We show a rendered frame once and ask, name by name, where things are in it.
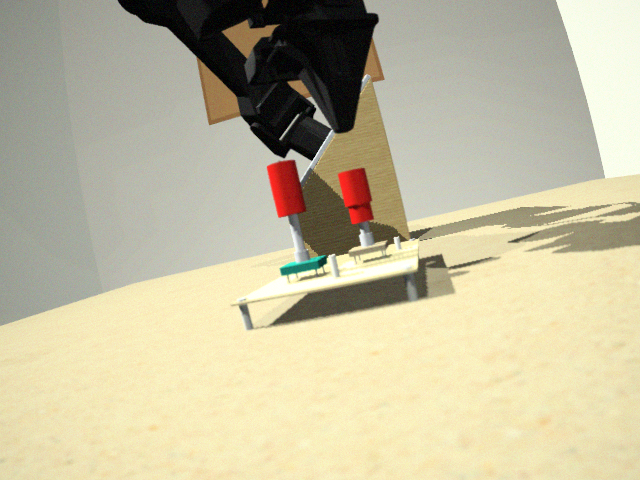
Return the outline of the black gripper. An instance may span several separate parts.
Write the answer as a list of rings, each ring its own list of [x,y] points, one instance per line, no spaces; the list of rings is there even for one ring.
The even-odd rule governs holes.
[[[364,0],[268,0],[246,63],[248,84],[302,81],[336,134],[353,129],[376,13]]]

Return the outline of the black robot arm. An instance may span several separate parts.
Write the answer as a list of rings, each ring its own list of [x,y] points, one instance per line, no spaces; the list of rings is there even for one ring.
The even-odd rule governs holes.
[[[273,154],[286,158],[292,149],[313,161],[332,129],[313,119],[314,104],[288,82],[248,84],[248,58],[222,33],[245,20],[249,29],[265,28],[262,0],[117,1],[143,22],[167,27],[179,38],[237,96],[241,117]]]

